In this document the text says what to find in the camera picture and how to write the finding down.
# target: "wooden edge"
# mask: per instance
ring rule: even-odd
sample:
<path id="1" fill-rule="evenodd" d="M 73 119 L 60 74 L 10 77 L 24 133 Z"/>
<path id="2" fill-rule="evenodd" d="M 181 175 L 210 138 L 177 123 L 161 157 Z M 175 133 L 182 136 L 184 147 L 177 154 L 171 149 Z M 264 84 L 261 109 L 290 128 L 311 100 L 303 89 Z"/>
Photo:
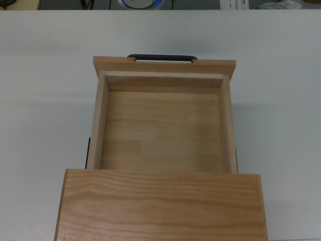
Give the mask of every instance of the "wooden edge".
<path id="1" fill-rule="evenodd" d="M 100 70 L 103 70 L 103 71 L 109 70 L 106 66 L 109 63 L 134 63 L 135 61 L 136 61 L 135 58 L 127 58 L 127 57 L 94 56 L 94 59 L 93 59 L 97 77 L 99 76 Z"/>
<path id="2" fill-rule="evenodd" d="M 90 174 L 100 174 L 100 173 L 124 173 L 127 174 L 129 177 L 131 175 L 151 175 L 154 176 L 154 178 L 158 178 L 160 176 L 222 176 L 222 177 L 229 177 L 229 176 L 251 176 L 251 177 L 257 177 L 258 182 L 261 184 L 261 179 L 259 174 L 247 174 L 247 173 L 224 173 L 224 172 L 154 172 L 154 171 L 126 171 L 126 170 L 116 170 L 116 169 L 67 169 L 65 172 L 65 175 L 72 175 L 74 173 L 86 173 L 88 175 Z"/>
<path id="3" fill-rule="evenodd" d="M 56 224 L 56 231 L 55 231 L 54 241 L 58 241 L 57 238 L 58 238 L 58 232 L 59 232 L 59 226 L 60 226 L 59 225 L 60 224 L 60 214 L 61 214 L 62 201 L 64 199 L 67 175 L 68 175 L 68 169 L 65 171 L 64 182 L 62 184 L 62 189 L 61 189 L 61 196 L 60 196 L 60 203 L 59 203 L 59 209 L 58 209 L 58 217 L 57 217 L 57 224 Z"/>
<path id="4" fill-rule="evenodd" d="M 99 169 L 106 122 L 108 87 L 105 72 L 99 72 L 94 120 L 91 131 L 87 169 Z"/>
<path id="5" fill-rule="evenodd" d="M 225 74 L 232 78 L 235 60 L 193 60 L 192 63 L 137 62 L 135 58 L 94 56 L 97 75 L 99 71 L 142 71 L 171 73 Z"/>
<path id="6" fill-rule="evenodd" d="M 223 171 L 229 173 L 238 173 L 235 152 L 230 82 L 228 75 L 225 75 L 223 77 L 223 82 L 219 93 L 219 103 Z"/>
<path id="7" fill-rule="evenodd" d="M 204 73 L 166 73 L 166 72 L 137 72 L 137 71 L 106 71 L 106 76 L 119 77 L 160 77 L 160 78 L 188 78 L 188 79 L 223 79 L 222 74 Z"/>
<path id="8" fill-rule="evenodd" d="M 261 176 L 257 174 L 257 178 L 258 178 L 258 183 L 259 183 L 259 188 L 260 188 L 260 193 L 261 193 L 260 196 L 261 196 L 261 207 L 262 207 L 262 213 L 263 213 L 263 225 L 264 225 L 264 230 L 265 230 L 265 240 L 268 241 Z"/>
<path id="9" fill-rule="evenodd" d="M 218 94 L 219 88 L 191 87 L 159 87 L 159 86 L 111 86 L 109 91 L 146 92 L 146 93 L 176 93 L 176 94 Z"/>

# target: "white table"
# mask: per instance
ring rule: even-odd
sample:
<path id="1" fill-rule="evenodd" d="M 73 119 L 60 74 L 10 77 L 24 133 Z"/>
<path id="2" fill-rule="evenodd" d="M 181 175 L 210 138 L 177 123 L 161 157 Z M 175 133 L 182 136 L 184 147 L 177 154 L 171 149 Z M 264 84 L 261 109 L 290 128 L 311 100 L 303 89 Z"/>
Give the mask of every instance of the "white table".
<path id="1" fill-rule="evenodd" d="M 240 173 L 262 178 L 270 240 L 321 238 L 318 11 L 0 14 L 0 240 L 53 240 L 65 169 L 84 168 L 94 55 L 236 59 Z"/>

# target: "white tabletop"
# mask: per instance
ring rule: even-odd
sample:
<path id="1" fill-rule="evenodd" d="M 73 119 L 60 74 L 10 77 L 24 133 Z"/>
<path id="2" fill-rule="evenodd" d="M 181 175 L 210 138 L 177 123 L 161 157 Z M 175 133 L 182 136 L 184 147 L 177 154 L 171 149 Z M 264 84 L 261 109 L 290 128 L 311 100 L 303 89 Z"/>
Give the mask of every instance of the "white tabletop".
<path id="1" fill-rule="evenodd" d="M 261 175 L 269 240 L 321 238 L 318 11 L 0 14 L 0 240 L 53 240 L 64 172 L 84 168 L 94 55 L 236 59 L 240 173 Z"/>

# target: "wooden drawer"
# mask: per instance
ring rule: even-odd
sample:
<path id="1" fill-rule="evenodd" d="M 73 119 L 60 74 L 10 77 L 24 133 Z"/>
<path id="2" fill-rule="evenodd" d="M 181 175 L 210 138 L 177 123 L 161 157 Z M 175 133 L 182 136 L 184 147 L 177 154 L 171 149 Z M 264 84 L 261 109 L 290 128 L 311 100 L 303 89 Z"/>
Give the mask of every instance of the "wooden drawer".
<path id="1" fill-rule="evenodd" d="M 267 241 L 260 177 L 237 174 L 235 61 L 94 65 L 87 170 L 66 171 L 55 241 Z"/>
<path id="2" fill-rule="evenodd" d="M 237 173 L 235 61 L 95 57 L 99 77 L 87 169 Z"/>

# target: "light wooden board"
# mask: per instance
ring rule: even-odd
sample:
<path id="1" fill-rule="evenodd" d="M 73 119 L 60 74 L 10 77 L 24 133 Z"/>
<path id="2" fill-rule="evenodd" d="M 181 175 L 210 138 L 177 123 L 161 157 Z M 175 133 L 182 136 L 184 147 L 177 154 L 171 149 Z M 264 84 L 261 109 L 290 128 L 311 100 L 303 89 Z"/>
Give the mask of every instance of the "light wooden board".
<path id="1" fill-rule="evenodd" d="M 100 168 L 222 172 L 218 95 L 109 92 Z"/>
<path id="2" fill-rule="evenodd" d="M 260 177 L 67 170 L 55 241 L 267 241 Z"/>
<path id="3" fill-rule="evenodd" d="M 107 113 L 108 93 L 108 86 L 105 81 L 105 72 L 101 71 L 98 78 L 95 112 L 91 131 L 87 169 L 99 169 L 100 167 Z"/>
<path id="4" fill-rule="evenodd" d="M 171 73 L 227 74 L 230 79 L 236 67 L 235 60 L 193 60 L 192 63 L 159 63 L 139 62 L 126 57 L 94 57 L 97 72 L 110 71 L 143 71 Z"/>
<path id="5" fill-rule="evenodd" d="M 223 81 L 222 74 L 134 71 L 105 74 L 109 91 L 218 93 Z"/>
<path id="6" fill-rule="evenodd" d="M 230 79 L 227 75 L 224 76 L 224 80 L 220 88 L 219 113 L 222 160 L 224 160 L 222 162 L 223 172 L 238 173 L 234 141 Z"/>

